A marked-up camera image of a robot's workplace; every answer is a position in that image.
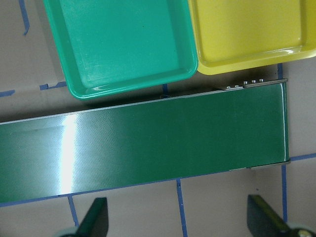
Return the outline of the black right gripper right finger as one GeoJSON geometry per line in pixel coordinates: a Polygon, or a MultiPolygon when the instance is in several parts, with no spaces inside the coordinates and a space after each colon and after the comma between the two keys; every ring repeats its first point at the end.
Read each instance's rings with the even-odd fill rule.
{"type": "Polygon", "coordinates": [[[247,227],[253,237],[289,237],[291,228],[260,195],[247,197],[247,227]]]}

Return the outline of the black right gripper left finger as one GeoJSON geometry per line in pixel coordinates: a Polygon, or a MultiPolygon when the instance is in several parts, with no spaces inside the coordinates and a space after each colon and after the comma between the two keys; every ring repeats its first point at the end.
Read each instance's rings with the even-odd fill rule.
{"type": "Polygon", "coordinates": [[[96,198],[76,231],[77,237],[106,237],[109,229],[106,197],[96,198]]]}

